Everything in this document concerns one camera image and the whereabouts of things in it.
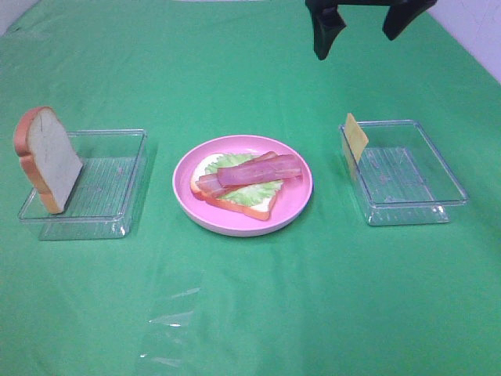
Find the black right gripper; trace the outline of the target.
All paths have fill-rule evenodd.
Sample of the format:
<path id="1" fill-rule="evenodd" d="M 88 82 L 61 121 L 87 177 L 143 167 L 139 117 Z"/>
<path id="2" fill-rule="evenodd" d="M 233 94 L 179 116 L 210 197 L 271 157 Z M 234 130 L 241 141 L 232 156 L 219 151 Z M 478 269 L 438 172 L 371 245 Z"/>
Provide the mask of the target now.
<path id="1" fill-rule="evenodd" d="M 319 60 L 328 57 L 336 37 L 346 28 L 337 5 L 389 6 L 383 32 L 391 41 L 421 13 L 436 4 L 437 0 L 306 0 L 313 26 L 313 49 Z"/>

